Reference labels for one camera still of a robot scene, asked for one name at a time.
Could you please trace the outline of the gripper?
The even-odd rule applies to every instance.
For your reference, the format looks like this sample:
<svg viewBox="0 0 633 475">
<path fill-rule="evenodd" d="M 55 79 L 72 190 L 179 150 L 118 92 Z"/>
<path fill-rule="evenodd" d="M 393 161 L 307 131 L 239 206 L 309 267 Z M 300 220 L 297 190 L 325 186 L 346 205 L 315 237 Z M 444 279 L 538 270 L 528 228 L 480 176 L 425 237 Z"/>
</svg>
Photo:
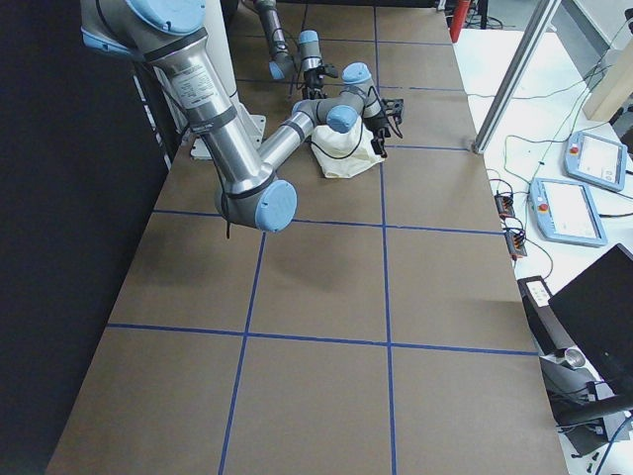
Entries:
<svg viewBox="0 0 633 475">
<path fill-rule="evenodd" d="M 302 89 L 304 100 L 319 100 L 325 99 L 326 93 L 322 90 L 324 69 L 312 68 L 304 72 L 304 84 Z"/>
<path fill-rule="evenodd" d="M 377 114 L 366 119 L 366 127 L 373 134 L 371 146 L 376 155 L 386 157 L 385 138 L 391 136 L 390 123 L 384 114 Z"/>
</svg>

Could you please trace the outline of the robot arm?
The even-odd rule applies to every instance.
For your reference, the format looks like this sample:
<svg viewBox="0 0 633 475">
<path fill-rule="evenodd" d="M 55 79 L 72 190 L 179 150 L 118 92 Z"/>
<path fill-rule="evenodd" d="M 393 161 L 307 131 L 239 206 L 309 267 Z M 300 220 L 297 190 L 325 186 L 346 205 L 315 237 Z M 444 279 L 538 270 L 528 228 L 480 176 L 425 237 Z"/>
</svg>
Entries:
<svg viewBox="0 0 633 475">
<path fill-rule="evenodd" d="M 304 99 L 324 99 L 323 79 L 329 75 L 337 77 L 336 69 L 323 62 L 318 34 L 314 30 L 304 30 L 296 40 L 297 53 L 291 53 L 288 40 L 291 35 L 282 27 L 276 1 L 254 1 L 253 6 L 259 17 L 268 45 L 269 72 L 274 80 L 303 78 L 298 86 Z"/>
<path fill-rule="evenodd" d="M 271 75 L 292 75 L 304 69 L 307 89 L 292 115 L 263 144 L 249 135 L 238 102 L 209 56 L 211 21 L 223 17 L 217 1 L 83 1 L 84 44 L 102 54 L 129 57 L 163 71 L 179 99 L 191 130 L 207 147 L 220 181 L 216 206 L 229 224 L 262 232 L 284 230 L 293 220 L 298 198 L 294 186 L 278 178 L 277 169 L 318 126 L 346 134 L 362 122 L 373 137 L 374 152 L 385 156 L 385 140 L 402 121 L 404 102 L 383 99 L 363 62 L 346 66 L 338 96 L 321 95 L 324 76 L 334 70 L 322 63 L 314 31 L 299 35 L 298 56 L 288 51 L 273 1 L 254 4 L 271 55 Z"/>
</svg>

